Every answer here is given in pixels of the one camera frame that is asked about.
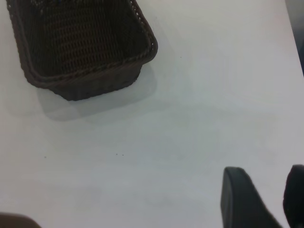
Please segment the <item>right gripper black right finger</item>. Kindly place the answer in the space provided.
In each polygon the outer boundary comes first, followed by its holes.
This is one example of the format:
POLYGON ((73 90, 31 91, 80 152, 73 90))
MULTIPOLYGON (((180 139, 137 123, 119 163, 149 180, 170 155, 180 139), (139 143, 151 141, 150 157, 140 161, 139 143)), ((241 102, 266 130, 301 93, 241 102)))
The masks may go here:
POLYGON ((283 209, 291 228, 304 227, 304 166, 293 165, 286 180, 283 209))

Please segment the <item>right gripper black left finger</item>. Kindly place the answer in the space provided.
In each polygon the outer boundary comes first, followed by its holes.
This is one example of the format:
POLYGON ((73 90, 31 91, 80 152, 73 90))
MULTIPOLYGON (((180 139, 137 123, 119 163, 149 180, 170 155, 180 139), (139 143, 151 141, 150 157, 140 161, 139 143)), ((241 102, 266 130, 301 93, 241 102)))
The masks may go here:
POLYGON ((226 167, 223 171, 220 209, 224 228, 281 227, 240 167, 226 167))

